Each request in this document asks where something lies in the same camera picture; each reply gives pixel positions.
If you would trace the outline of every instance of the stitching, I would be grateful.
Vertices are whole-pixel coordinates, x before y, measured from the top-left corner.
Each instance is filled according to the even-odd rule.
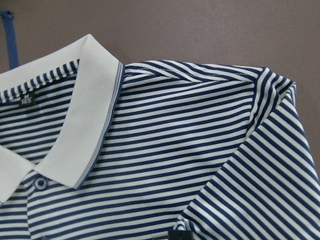
[[[155,68],[155,67],[142,67],[142,68],[138,68],[138,69],[135,69],[135,70],[163,70],[163,71],[166,71],[166,72],[173,72],[173,73],[177,73],[177,71],[174,71],[174,70],[171,70],[171,69],[167,69],[167,68]],[[185,75],[188,75],[190,77],[199,77],[201,74],[199,75],[194,75],[194,74],[190,74],[190,73],[186,73],[186,72],[183,72],[183,73],[179,73],[179,74],[185,74]],[[232,73],[234,75],[246,75],[248,76],[248,74],[246,73],[240,73],[240,72],[236,72],[236,73]],[[214,74],[203,74],[205,76],[222,76],[222,74],[219,74],[219,73],[214,73]]]
[[[69,75],[74,75],[74,74],[76,74],[76,70],[69,72]],[[52,80],[53,82],[55,82],[55,81],[58,81],[58,80],[61,80],[61,79],[65,78],[65,77],[67,77],[67,75],[68,75],[68,73],[64,73],[64,74],[58,75],[58,76],[56,76],[56,77],[54,77],[54,78],[48,77],[48,81],[44,81],[44,82],[38,83],[38,84],[36,84],[35,86],[33,86],[32,88],[30,88],[29,90],[25,90],[25,91],[23,91],[22,93],[19,93],[19,92],[18,92],[18,93],[16,93],[16,94],[13,94],[13,95],[10,96],[10,97],[4,97],[4,98],[2,98],[2,99],[1,99],[1,97],[0,97],[0,103],[6,103],[7,101],[12,101],[12,100],[14,100],[14,99],[17,99],[17,98],[19,98],[19,97],[21,96],[21,94],[26,94],[26,93],[28,93],[28,92],[38,90],[40,87],[46,86],[48,83],[50,83],[51,80]],[[34,77],[34,78],[26,81],[26,83],[30,83],[32,80],[37,79],[38,76],[36,76],[36,77]]]

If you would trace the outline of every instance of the seam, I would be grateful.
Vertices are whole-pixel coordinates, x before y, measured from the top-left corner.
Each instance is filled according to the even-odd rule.
[[[163,71],[166,71],[166,72],[173,72],[173,73],[177,73],[177,74],[184,74],[184,75],[188,75],[190,77],[199,77],[201,74],[199,75],[194,75],[194,74],[190,74],[190,73],[187,73],[187,72],[178,72],[178,71],[175,71],[175,70],[171,70],[171,69],[168,69],[168,68],[156,68],[156,67],[142,67],[142,68],[137,68],[135,70],[163,70]],[[248,74],[246,73],[240,73],[240,72],[236,72],[236,73],[232,73],[234,75],[245,75],[245,76],[249,76]],[[222,74],[219,74],[219,73],[214,73],[214,74],[203,74],[204,76],[222,76]]]
[[[249,121],[248,121],[248,124],[247,124],[247,127],[246,127],[246,132],[245,134],[247,135],[249,130],[252,128],[252,126],[254,125],[254,121],[255,119],[251,117],[255,114],[254,113],[254,106],[255,106],[255,103],[256,103],[256,100],[257,100],[257,87],[258,87],[258,81],[259,79],[261,78],[261,75],[267,70],[268,68],[267,67],[263,67],[261,72],[259,73],[259,75],[256,77],[256,81],[252,81],[253,84],[254,84],[254,87],[253,87],[253,96],[252,96],[252,101],[251,101],[251,111],[250,111],[250,114],[249,114]]]
[[[30,89],[28,89],[28,90],[26,90],[26,91],[23,91],[23,92],[21,92],[21,93],[18,92],[17,94],[13,94],[13,95],[10,96],[10,97],[4,97],[4,98],[2,98],[2,99],[1,99],[1,97],[0,97],[0,104],[6,103],[7,101],[12,101],[13,99],[17,99],[17,98],[19,98],[22,94],[26,94],[26,93],[35,91],[35,90],[39,89],[40,87],[47,85],[48,83],[50,83],[50,81],[58,81],[58,80],[63,79],[63,78],[65,78],[65,77],[69,76],[69,75],[74,75],[74,74],[77,74],[77,73],[78,73],[78,69],[75,69],[75,70],[73,70],[73,71],[69,71],[69,73],[64,73],[64,74],[61,74],[61,75],[58,74],[58,75],[55,76],[55,77],[51,77],[51,76],[50,76],[50,71],[45,72],[45,73],[43,73],[42,75],[38,75],[38,76],[36,76],[36,77],[34,77],[34,78],[31,78],[30,80],[28,80],[28,81],[26,81],[26,82],[24,82],[24,83],[22,83],[22,84],[20,84],[20,85],[17,85],[17,86],[15,86],[15,87],[10,88],[10,89],[6,89],[6,90],[1,91],[2,93],[4,93],[5,91],[11,91],[11,89],[18,88],[19,86],[23,86],[25,83],[31,83],[31,81],[36,80],[37,77],[39,77],[39,76],[43,76],[43,75],[50,76],[50,77],[48,77],[48,80],[46,80],[46,81],[44,81],[44,82],[40,82],[40,83],[38,83],[38,84],[35,84],[32,88],[30,88]]]
[[[109,110],[108,110],[108,113],[107,113],[107,116],[105,119],[103,130],[102,130],[101,135],[99,137],[98,145],[96,146],[94,153],[89,161],[89,164],[87,165],[87,167],[83,171],[81,177],[78,179],[78,181],[73,186],[73,188],[76,190],[79,190],[82,187],[83,183],[87,179],[88,175],[92,172],[92,169],[94,168],[96,162],[98,161],[101,149],[104,144],[104,138],[105,138],[110,126],[111,126],[111,122],[112,122],[112,119],[114,116],[117,101],[120,96],[121,87],[122,87],[123,80],[124,80],[123,72],[124,72],[124,65],[119,61],[118,68],[117,68],[117,74],[116,74],[114,86],[113,86],[112,97],[110,99]]]

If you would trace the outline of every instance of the striped polo shirt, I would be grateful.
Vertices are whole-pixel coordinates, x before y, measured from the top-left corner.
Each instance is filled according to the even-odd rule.
[[[0,74],[0,240],[320,240],[295,90],[90,34]]]

